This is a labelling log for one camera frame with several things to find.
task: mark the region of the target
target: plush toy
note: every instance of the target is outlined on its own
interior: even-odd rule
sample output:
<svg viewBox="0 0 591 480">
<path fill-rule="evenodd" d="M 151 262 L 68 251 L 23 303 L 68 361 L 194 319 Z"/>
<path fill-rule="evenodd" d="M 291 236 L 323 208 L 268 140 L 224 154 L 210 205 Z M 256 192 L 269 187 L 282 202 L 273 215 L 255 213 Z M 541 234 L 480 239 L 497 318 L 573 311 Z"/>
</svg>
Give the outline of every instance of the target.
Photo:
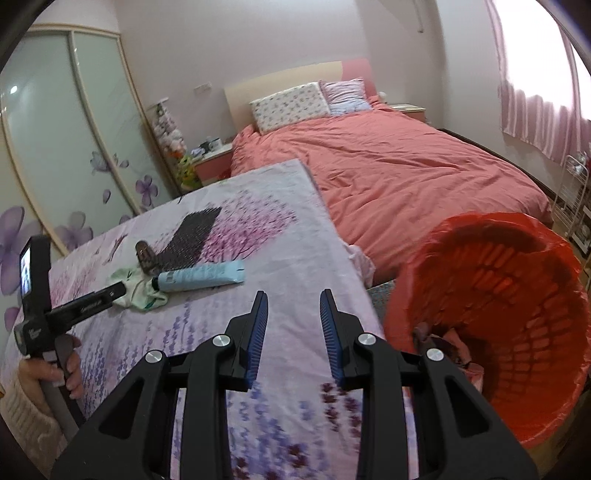
<svg viewBox="0 0 591 480">
<path fill-rule="evenodd" d="M 187 153 L 187 145 L 184 142 L 183 134 L 177 128 L 172 115 L 161 103 L 156 108 L 157 120 L 153 123 L 154 135 L 158 143 L 167 155 L 181 159 Z"/>
<path fill-rule="evenodd" d="M 185 190 L 197 190 L 203 186 L 194 168 L 194 164 L 198 160 L 199 158 L 185 155 L 178 161 L 177 178 Z"/>
</svg>

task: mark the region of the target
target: bed frame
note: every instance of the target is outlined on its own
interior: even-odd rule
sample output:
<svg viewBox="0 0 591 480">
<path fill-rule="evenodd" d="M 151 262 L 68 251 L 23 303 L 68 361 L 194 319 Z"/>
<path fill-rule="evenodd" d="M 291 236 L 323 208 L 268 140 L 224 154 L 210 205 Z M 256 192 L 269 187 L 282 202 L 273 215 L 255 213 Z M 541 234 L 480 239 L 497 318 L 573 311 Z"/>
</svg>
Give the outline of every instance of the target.
<svg viewBox="0 0 591 480">
<path fill-rule="evenodd" d="M 367 59 L 354 59 L 317 63 L 281 72 L 270 73 L 262 77 L 224 89 L 230 106 L 230 114 L 236 131 L 255 122 L 250 103 L 253 100 L 271 95 L 303 83 L 326 80 L 339 82 L 362 77 L 365 80 L 365 92 L 368 96 L 377 95 L 371 65 Z"/>
</svg>

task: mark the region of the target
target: white wall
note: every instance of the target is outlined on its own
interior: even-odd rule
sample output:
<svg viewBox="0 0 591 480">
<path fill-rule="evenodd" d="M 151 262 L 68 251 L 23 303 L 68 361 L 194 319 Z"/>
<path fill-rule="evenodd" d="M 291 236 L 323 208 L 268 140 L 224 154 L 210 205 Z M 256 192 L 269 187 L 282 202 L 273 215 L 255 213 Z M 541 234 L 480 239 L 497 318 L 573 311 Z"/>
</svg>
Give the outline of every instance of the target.
<svg viewBox="0 0 591 480">
<path fill-rule="evenodd" d="M 68 23 L 119 31 L 115 0 L 56 0 L 35 23 Z"/>
<path fill-rule="evenodd" d="M 484 0 L 437 0 L 446 67 L 443 124 L 490 148 L 556 191 L 560 166 L 501 131 L 499 63 Z"/>
<path fill-rule="evenodd" d="M 187 144 L 235 132 L 225 86 L 266 73 L 367 57 L 379 90 L 428 109 L 440 126 L 440 31 L 434 0 L 117 0 L 128 63 L 144 106 L 163 97 Z M 211 82 L 196 95 L 193 88 Z"/>
</svg>

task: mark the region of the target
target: orange laundry basket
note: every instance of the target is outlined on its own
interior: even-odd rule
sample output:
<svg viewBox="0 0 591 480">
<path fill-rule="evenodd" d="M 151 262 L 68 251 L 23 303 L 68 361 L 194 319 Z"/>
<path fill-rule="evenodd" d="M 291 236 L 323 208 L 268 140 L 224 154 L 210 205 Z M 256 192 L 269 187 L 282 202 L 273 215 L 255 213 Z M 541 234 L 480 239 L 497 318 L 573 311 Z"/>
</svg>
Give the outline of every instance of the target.
<svg viewBox="0 0 591 480">
<path fill-rule="evenodd" d="M 386 338 L 413 351 L 417 323 L 455 328 L 484 367 L 483 395 L 533 447 L 569 414 L 591 362 L 580 269 L 563 238 L 522 213 L 450 218 L 402 268 Z"/>
</svg>

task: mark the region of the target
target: bed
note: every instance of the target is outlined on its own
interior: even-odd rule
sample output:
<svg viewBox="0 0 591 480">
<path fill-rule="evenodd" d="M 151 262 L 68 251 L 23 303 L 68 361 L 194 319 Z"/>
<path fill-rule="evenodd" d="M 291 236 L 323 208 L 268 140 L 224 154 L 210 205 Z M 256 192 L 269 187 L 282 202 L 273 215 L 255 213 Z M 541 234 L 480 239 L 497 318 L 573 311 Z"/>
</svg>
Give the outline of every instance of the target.
<svg viewBox="0 0 591 480">
<path fill-rule="evenodd" d="M 259 134 L 249 102 L 324 79 L 362 76 L 370 111 Z M 517 168 L 380 103 L 366 60 L 331 62 L 226 89 L 235 126 L 232 175 L 299 158 L 311 171 L 339 235 L 374 262 L 374 284 L 397 276 L 416 242 L 467 211 L 523 212 L 551 224 L 546 195 Z"/>
<path fill-rule="evenodd" d="M 264 290 L 269 318 L 257 380 L 249 393 L 227 396 L 235 478 L 352 480 L 361 392 L 345 394 L 331 378 L 320 323 L 321 291 L 331 288 L 341 310 L 357 315 L 366 331 L 383 334 L 322 197 L 298 160 L 172 200 L 84 244 L 53 265 L 52 304 L 104 287 L 115 270 L 137 264 L 139 240 L 160 252 L 187 215 L 211 209 L 219 213 L 199 261 L 242 258 L 246 281 L 171 295 L 167 305 L 148 312 L 113 306 L 77 325 L 83 412 L 89 416 L 146 352 L 193 350 L 223 332 L 230 318 L 249 312 L 256 292 Z M 20 358 L 11 337 L 0 372 L 3 385 Z M 178 478 L 180 426 L 178 416 L 172 478 Z M 415 455 L 411 458 L 411 475 L 418 476 Z"/>
</svg>

